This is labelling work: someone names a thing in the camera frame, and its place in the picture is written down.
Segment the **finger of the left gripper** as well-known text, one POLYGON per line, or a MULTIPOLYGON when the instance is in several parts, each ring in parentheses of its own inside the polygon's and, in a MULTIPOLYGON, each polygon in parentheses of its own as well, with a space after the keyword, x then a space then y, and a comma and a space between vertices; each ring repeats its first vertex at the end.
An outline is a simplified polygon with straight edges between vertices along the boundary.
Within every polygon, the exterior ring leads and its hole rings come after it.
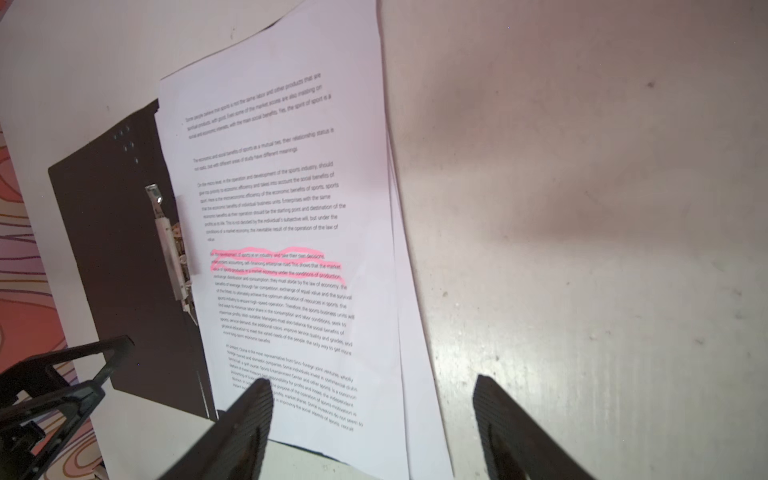
POLYGON ((105 397, 93 381, 1 411, 1 477, 40 479, 105 397))
POLYGON ((105 365, 92 378, 92 381, 102 386, 134 346, 133 340, 123 335, 34 355, 19 361, 1 373, 1 407, 12 406, 21 392, 26 392, 30 398, 36 398, 69 387, 70 383, 58 372, 56 366, 83 357, 104 355, 105 365))

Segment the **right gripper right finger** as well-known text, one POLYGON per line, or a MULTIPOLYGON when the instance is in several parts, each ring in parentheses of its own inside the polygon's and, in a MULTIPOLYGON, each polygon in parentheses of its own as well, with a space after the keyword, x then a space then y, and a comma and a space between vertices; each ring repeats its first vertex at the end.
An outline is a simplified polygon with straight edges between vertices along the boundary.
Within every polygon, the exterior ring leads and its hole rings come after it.
POLYGON ((491 479, 593 478, 493 378, 477 377, 472 401, 491 479))

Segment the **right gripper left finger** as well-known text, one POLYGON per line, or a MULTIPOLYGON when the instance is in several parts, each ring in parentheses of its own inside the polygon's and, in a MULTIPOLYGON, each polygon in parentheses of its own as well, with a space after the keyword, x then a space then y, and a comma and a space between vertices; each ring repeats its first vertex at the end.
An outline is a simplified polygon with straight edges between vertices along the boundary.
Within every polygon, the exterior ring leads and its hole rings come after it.
POLYGON ((257 479, 265 457, 273 408, 270 381, 256 380, 162 477, 257 479))

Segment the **teal file folder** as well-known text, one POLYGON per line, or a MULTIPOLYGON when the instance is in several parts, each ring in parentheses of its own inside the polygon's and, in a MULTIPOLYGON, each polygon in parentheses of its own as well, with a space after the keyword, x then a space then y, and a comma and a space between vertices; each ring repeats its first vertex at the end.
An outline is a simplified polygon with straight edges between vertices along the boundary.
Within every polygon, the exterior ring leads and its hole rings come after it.
POLYGON ((178 212, 156 101, 49 169, 98 336, 127 335, 121 392, 214 420, 218 412, 199 329, 185 292, 178 212))

